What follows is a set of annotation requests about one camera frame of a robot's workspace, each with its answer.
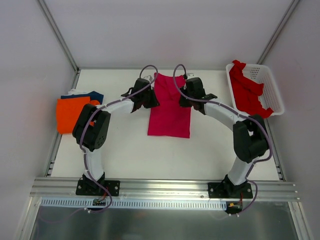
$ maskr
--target gray wall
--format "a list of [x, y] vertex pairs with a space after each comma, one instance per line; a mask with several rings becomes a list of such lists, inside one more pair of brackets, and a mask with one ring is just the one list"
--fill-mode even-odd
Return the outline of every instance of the gray wall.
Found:
[[277, 149], [320, 239], [320, 1], [301, 1], [265, 64], [285, 103], [285, 113], [270, 120]]
[[35, 0], [0, 1], [0, 239], [14, 238], [73, 70]]
[[79, 67], [258, 61], [291, 0], [46, 0]]

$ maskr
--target metal corner post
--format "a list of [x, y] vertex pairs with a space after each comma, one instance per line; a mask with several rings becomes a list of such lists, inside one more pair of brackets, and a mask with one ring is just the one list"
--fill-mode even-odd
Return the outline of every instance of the metal corner post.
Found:
[[289, 7], [287, 8], [287, 10], [285, 11], [282, 19], [280, 20], [278, 26], [276, 27], [276, 29], [274, 30], [269, 42], [267, 43], [267, 45], [265, 46], [261, 56], [259, 57], [257, 64], [263, 64], [266, 57], [268, 56], [269, 52], [271, 51], [273, 45], [275, 44], [275, 42], [277, 41], [277, 39], [279, 38], [282, 30], [284, 29], [284, 27], [286, 26], [288, 20], [290, 19], [290, 17], [292, 16], [292, 13], [295, 11], [296, 7], [298, 6], [298, 4], [300, 3], [301, 0], [292, 0]]
[[71, 64], [73, 70], [76, 73], [78, 73], [78, 70], [79, 70], [78, 65], [76, 64], [76, 61], [75, 61], [74, 57], [72, 56], [72, 54], [71, 54], [61, 32], [56, 24], [56, 21], [54, 20], [45, 0], [36, 0], [36, 1], [39, 5], [44, 17], [46, 18], [47, 22], [49, 23], [57, 41], [59, 42], [59, 44], [65, 54], [65, 56], [67, 57], [69, 63]]

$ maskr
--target red garment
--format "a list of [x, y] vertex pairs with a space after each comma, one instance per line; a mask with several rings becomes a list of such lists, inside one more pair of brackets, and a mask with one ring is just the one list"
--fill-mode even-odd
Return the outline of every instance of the red garment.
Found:
[[264, 119], [268, 118], [274, 111], [270, 107], [264, 109], [258, 98], [263, 94], [264, 84], [256, 83], [243, 75], [245, 63], [238, 60], [233, 63], [229, 74], [236, 107], [250, 115], [259, 114]]
[[[183, 76], [177, 76], [179, 88], [185, 85]], [[151, 108], [148, 135], [190, 138], [191, 107], [180, 107], [180, 93], [174, 79], [158, 74], [154, 91], [160, 106]]]

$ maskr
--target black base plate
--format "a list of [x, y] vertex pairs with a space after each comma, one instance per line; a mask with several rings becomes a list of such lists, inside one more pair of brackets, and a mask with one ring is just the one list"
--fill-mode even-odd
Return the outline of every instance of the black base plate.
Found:
[[237, 196], [230, 196], [224, 189], [221, 188], [221, 182], [208, 182], [208, 194], [210, 199], [240, 199], [241, 193], [243, 199], [252, 199], [251, 184], [246, 183], [244, 187], [237, 192]]
[[[102, 184], [113, 197], [118, 197], [120, 192], [120, 181], [104, 180]], [[105, 191], [100, 187], [89, 187], [83, 178], [80, 178], [76, 186], [75, 194], [78, 196], [99, 196], [101, 197]]]

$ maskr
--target laundry basket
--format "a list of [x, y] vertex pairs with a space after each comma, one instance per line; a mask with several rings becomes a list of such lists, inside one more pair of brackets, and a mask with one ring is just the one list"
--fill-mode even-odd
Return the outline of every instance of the laundry basket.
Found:
[[[225, 69], [228, 78], [232, 104], [233, 107], [237, 109], [229, 74], [233, 66], [233, 63], [228, 64]], [[251, 79], [258, 84], [264, 84], [263, 94], [259, 96], [259, 101], [261, 102], [264, 109], [272, 108], [273, 113], [271, 114], [271, 116], [281, 115], [285, 112], [284, 103], [281, 99], [279, 89], [269, 67], [259, 64], [247, 64], [242, 72], [246, 78]]]

